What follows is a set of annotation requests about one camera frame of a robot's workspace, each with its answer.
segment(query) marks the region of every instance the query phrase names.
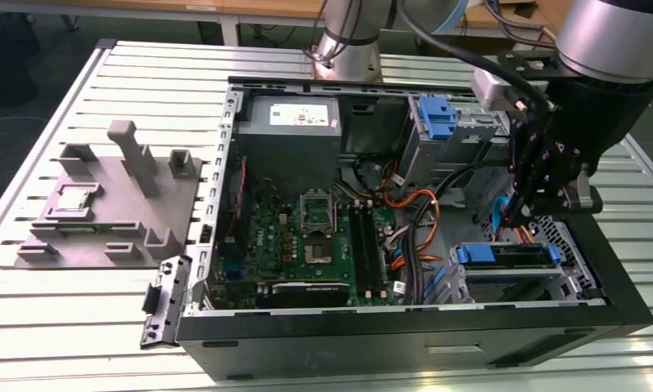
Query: slotted metal table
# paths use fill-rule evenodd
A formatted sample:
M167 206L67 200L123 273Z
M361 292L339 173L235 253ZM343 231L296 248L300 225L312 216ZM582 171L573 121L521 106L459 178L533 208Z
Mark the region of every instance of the slotted metal table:
M182 349L139 349L156 270L15 269L18 242L63 170L51 161L63 144L90 143L98 154L120 156L106 129L111 120L131 119L156 156L184 148L212 163L231 75L311 78L312 67L299 51L251 47L118 42L92 53L0 200L0 390L653 390L653 326L535 368L216 383ZM473 67L383 55L383 76L390 83L469 86ZM631 137L603 157L594 182L606 202L599 224L653 312L653 164ZM199 196L208 193L202 183ZM190 238L199 225L191 223Z

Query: power supply label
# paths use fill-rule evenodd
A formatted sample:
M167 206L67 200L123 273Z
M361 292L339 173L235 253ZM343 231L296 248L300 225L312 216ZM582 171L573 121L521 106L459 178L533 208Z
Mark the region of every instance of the power supply label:
M330 126L327 105L276 104L271 106L271 125Z

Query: floor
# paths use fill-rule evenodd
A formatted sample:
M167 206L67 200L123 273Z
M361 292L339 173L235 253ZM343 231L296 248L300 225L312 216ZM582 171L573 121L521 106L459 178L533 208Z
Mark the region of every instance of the floor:
M0 108L0 118L30 117L0 121L0 196L100 38L202 43L203 34L206 42L223 43L220 26L216 24L199 26L180 21L83 17L80 29L71 33L59 16L39 15L34 16L32 27L39 36L42 51L27 60L27 67L39 94L19 108ZM312 29L298 28L292 34L291 31L291 28L279 26L262 29L258 33L251 26L244 26L240 32L242 43L246 46L274 47L275 42L280 42L280 47L308 47ZM414 36L407 33L385 34L381 46L385 53L419 54ZM653 159L653 107L645 114L633 134Z

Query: motherboard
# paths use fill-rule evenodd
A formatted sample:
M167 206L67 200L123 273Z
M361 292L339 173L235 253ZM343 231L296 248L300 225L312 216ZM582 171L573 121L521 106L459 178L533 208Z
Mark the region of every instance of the motherboard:
M216 309L263 308L263 298L287 290L300 292L306 302L312 301L307 292L322 291L315 298L328 302L323 305L330 305L324 291L335 294L332 305L393 301L378 245L394 227L393 211L365 203L332 203L332 193L306 196L299 202L266 199L254 204L247 257L223 259L223 281L211 290Z

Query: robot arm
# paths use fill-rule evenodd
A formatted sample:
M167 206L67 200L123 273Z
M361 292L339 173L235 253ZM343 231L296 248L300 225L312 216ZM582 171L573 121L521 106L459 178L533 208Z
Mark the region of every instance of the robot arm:
M319 77L374 80L378 32L402 25L401 19L410 19L414 31L437 43L427 33L435 23L419 23L431 9L410 1L403 12L405 3L397 2L402 18L393 19L377 11L377 4L391 2L327 2L327 30L315 53ZM458 56L453 47L449 51ZM653 0L577 0L555 50L503 53L494 70L477 55L461 59L471 57L478 58L471 61L478 66L473 89L485 107L511 110L514 120L514 197L505 225L518 227L538 215L601 212L603 201L589 178L653 101ZM526 88L505 81L509 74L517 82L521 77Z
M538 215L597 213L603 202L589 177L605 152L627 135L653 101L653 1L577 0L557 51L510 52L499 63L546 87L550 116L498 89L518 109L513 129L514 197L506 224ZM490 75L477 73L479 80Z

